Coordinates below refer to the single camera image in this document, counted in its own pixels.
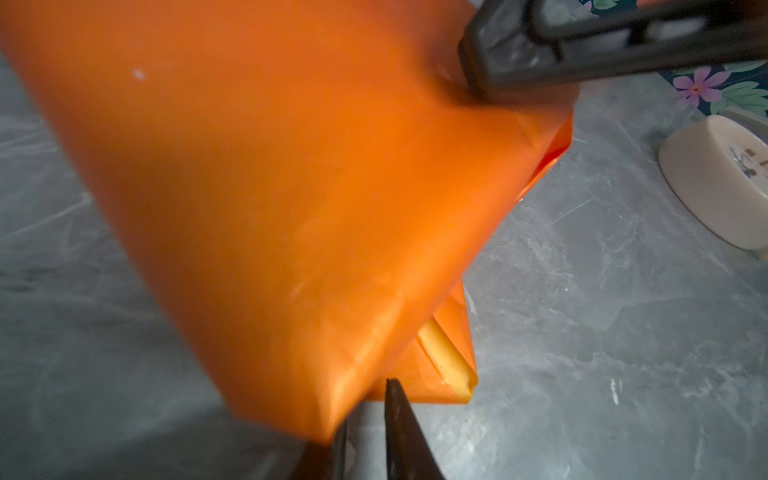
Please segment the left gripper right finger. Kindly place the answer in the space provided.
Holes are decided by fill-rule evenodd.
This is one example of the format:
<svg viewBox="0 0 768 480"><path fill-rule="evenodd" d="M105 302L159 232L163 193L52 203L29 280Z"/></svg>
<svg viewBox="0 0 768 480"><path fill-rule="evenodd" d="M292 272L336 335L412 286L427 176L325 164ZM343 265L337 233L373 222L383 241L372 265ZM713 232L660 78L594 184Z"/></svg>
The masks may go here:
<svg viewBox="0 0 768 480"><path fill-rule="evenodd" d="M386 381L384 401L388 480L445 480L399 380Z"/></svg>

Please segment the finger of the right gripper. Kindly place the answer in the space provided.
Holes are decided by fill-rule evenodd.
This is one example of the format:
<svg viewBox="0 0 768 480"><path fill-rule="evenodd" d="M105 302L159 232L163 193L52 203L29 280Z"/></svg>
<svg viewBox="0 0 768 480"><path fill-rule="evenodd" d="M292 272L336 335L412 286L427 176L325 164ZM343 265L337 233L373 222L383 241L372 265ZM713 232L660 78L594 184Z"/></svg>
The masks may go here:
<svg viewBox="0 0 768 480"><path fill-rule="evenodd" d="M470 90L518 89L758 60L767 55L763 1L669 1L555 25L543 1L486 1L458 44Z"/></svg>

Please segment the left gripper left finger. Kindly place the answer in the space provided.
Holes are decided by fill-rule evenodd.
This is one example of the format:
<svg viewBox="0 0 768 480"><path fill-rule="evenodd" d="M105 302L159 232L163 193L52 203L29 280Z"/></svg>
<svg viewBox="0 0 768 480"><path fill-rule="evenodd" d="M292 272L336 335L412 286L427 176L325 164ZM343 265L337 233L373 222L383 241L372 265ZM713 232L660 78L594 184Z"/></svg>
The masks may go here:
<svg viewBox="0 0 768 480"><path fill-rule="evenodd" d="M347 422L329 445L308 443L293 470L291 480L343 480L346 466Z"/></svg>

